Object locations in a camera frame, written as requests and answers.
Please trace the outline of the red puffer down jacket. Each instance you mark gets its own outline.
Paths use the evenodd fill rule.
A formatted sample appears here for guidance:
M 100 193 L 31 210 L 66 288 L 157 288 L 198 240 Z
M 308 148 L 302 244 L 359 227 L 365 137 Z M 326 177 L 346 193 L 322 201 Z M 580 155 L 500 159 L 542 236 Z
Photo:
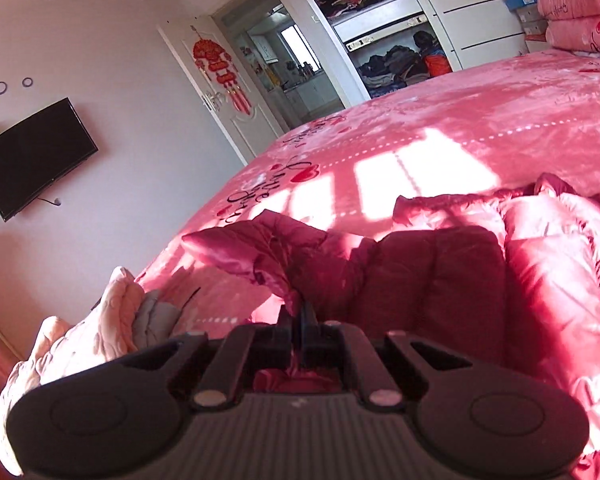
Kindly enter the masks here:
M 381 240 L 273 211 L 188 233 L 199 261 L 381 337 L 404 330 L 561 388 L 590 438 L 574 470 L 600 479 L 600 194 L 554 174 L 490 195 L 399 197 Z

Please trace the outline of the dark clothes pile lower shelf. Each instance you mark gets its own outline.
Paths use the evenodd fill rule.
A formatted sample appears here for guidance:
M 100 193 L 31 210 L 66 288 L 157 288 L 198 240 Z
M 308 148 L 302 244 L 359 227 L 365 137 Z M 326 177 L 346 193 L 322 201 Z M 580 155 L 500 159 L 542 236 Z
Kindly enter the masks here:
M 452 73 L 452 66 L 438 38 L 419 30 L 415 47 L 394 46 L 384 55 L 372 55 L 358 68 L 372 99 Z

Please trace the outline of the white bedroom door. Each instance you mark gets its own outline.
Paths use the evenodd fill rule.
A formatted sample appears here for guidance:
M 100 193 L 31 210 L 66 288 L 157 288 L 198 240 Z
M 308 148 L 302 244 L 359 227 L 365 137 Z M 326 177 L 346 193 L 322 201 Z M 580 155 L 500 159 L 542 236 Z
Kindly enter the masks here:
M 175 61 L 192 84 L 204 106 L 218 124 L 227 141 L 243 165 L 248 165 L 264 153 L 283 133 L 262 92 L 251 77 L 242 57 L 222 34 L 210 16 L 169 16 L 158 21 L 158 32 L 171 51 Z M 212 39 L 220 44 L 238 70 L 238 80 L 252 105 L 250 116 L 239 113 L 215 81 L 210 81 L 195 65 L 193 44 L 200 38 Z

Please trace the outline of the pink quilted folded garment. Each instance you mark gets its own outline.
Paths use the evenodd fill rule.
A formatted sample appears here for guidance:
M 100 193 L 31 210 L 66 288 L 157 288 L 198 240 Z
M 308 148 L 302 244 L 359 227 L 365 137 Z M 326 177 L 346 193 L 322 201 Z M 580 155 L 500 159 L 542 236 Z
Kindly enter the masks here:
M 14 405 L 29 391 L 137 350 L 132 324 L 145 296 L 134 276 L 114 269 L 98 305 L 79 323 L 50 316 L 41 324 L 30 356 L 16 363 L 0 394 L 0 462 L 14 476 L 22 470 L 6 434 Z

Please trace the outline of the light blue folded garment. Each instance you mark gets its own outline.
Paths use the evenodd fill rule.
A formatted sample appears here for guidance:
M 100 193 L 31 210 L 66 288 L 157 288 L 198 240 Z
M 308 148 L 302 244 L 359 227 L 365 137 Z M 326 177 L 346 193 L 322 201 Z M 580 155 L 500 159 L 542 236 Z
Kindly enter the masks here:
M 170 338 L 182 311 L 160 299 L 161 292 L 148 292 L 137 310 L 132 324 L 132 341 L 138 350 L 161 344 Z

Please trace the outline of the pink heart-pattern bed blanket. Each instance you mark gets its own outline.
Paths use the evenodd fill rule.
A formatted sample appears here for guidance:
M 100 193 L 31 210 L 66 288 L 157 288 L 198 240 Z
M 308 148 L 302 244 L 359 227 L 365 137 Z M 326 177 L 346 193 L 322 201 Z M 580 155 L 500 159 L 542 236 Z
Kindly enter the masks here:
M 600 58 L 547 50 L 443 76 L 311 122 L 202 206 L 185 234 L 265 211 L 348 245 L 488 220 L 497 198 L 600 210 Z

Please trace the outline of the red Chinese knot decoration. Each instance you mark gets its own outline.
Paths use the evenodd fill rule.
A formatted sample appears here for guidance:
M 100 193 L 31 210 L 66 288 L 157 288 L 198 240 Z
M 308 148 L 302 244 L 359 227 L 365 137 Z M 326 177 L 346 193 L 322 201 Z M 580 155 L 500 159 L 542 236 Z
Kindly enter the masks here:
M 225 90 L 235 110 L 250 116 L 252 105 L 239 84 L 238 70 L 227 50 L 212 39 L 200 38 L 193 44 L 192 55 L 201 73 Z

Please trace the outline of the grey shoe boxes stack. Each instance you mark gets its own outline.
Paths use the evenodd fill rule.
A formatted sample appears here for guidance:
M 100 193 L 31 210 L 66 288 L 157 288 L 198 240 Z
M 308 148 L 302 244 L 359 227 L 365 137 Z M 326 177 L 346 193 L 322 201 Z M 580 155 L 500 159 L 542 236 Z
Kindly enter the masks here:
M 550 48 L 546 41 L 548 21 L 543 18 L 536 4 L 522 6 L 515 11 L 524 32 L 524 42 L 530 52 L 540 52 Z

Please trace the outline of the white wardrobe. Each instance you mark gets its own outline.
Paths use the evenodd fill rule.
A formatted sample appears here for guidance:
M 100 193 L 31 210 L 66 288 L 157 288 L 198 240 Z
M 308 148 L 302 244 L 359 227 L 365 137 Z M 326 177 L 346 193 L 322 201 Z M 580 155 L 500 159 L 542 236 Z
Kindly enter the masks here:
M 370 99 L 358 68 L 370 56 L 425 29 L 436 36 L 452 70 L 527 53 L 517 15 L 504 0 L 387 0 L 328 20 L 315 0 L 283 0 L 346 107 Z M 315 15 L 320 24 L 311 20 Z

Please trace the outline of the black wall-mounted television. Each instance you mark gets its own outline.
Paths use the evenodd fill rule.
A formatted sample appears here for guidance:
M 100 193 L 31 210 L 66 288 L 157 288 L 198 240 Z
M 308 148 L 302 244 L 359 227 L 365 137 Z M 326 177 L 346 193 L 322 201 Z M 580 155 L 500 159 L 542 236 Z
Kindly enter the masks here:
M 98 152 L 63 98 L 0 134 L 0 216 L 10 220 L 46 188 Z

